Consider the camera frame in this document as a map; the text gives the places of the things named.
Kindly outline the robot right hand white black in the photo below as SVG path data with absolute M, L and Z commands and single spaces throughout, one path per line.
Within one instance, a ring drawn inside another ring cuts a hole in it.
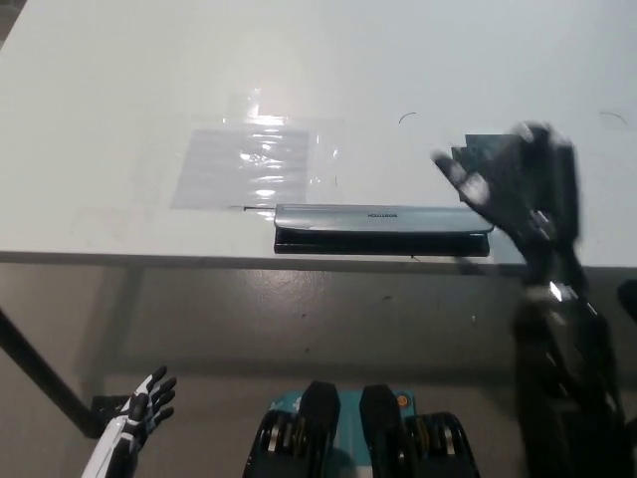
M 586 287 L 575 253 L 579 192 L 569 139 L 546 123 L 522 122 L 490 158 L 434 151 L 431 159 L 461 201 L 512 240 L 529 285 Z

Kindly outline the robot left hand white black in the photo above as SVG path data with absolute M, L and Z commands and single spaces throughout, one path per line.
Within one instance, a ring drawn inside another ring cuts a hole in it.
M 151 373 L 133 392 L 119 415 L 125 418 L 123 437 L 130 442 L 130 450 L 140 450 L 149 435 L 174 413 L 170 405 L 176 392 L 175 377 L 166 378 L 167 367 Z

